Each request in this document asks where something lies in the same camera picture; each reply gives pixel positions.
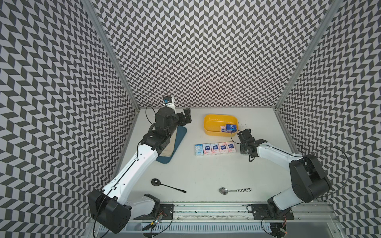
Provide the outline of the dark blue Tempo tissue pack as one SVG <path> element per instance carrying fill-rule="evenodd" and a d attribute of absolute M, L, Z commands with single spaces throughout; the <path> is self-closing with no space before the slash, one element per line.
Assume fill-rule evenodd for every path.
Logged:
<path fill-rule="evenodd" d="M 237 125 L 235 124 L 226 124 L 225 126 L 227 133 L 236 133 L 237 132 Z"/>

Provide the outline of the light blue cartoon tissue pack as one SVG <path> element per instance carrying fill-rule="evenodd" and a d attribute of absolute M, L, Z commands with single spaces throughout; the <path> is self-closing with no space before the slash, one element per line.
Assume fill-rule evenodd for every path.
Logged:
<path fill-rule="evenodd" d="M 202 144 L 196 144 L 194 147 L 195 147 L 195 155 L 196 156 L 203 156 L 204 155 Z"/>

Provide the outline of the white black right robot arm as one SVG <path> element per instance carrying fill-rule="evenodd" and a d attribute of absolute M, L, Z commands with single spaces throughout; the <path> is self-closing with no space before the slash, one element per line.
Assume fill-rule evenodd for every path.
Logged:
<path fill-rule="evenodd" d="M 267 159 L 290 173 L 291 186 L 267 200 L 267 213 L 271 218 L 286 215 L 291 207 L 308 203 L 332 189 L 326 172 L 315 155 L 300 155 L 273 146 L 264 139 L 256 140 L 250 129 L 237 133 L 241 154 L 249 161 Z"/>

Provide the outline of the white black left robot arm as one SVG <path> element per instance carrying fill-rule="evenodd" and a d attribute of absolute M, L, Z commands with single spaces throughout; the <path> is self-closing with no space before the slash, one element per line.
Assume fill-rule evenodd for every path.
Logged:
<path fill-rule="evenodd" d="M 156 217 L 160 200 L 150 194 L 129 201 L 133 187 L 146 169 L 169 145 L 179 126 L 191 123 L 191 110 L 185 108 L 176 113 L 164 107 L 155 114 L 155 122 L 138 142 L 137 151 L 130 161 L 103 189 L 95 189 L 88 195 L 91 217 L 114 234 L 119 233 L 131 219 L 140 216 Z"/>

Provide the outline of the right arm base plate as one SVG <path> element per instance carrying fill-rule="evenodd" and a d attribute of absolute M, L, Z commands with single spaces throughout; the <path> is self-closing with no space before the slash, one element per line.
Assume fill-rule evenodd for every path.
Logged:
<path fill-rule="evenodd" d="M 279 210 L 277 207 L 267 203 L 255 203 L 249 205 L 255 220 L 259 221 L 263 218 L 270 220 L 294 220 L 295 217 L 291 208 Z"/>

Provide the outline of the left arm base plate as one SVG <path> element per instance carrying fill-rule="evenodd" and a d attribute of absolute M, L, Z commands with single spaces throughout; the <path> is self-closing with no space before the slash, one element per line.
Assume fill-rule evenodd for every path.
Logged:
<path fill-rule="evenodd" d="M 162 212 L 162 219 L 164 221 L 170 221 L 173 218 L 174 206 L 175 205 L 171 203 L 155 205 L 153 211 L 150 214 L 139 216 L 134 218 L 134 220 L 153 221 L 158 218 L 159 214 Z"/>

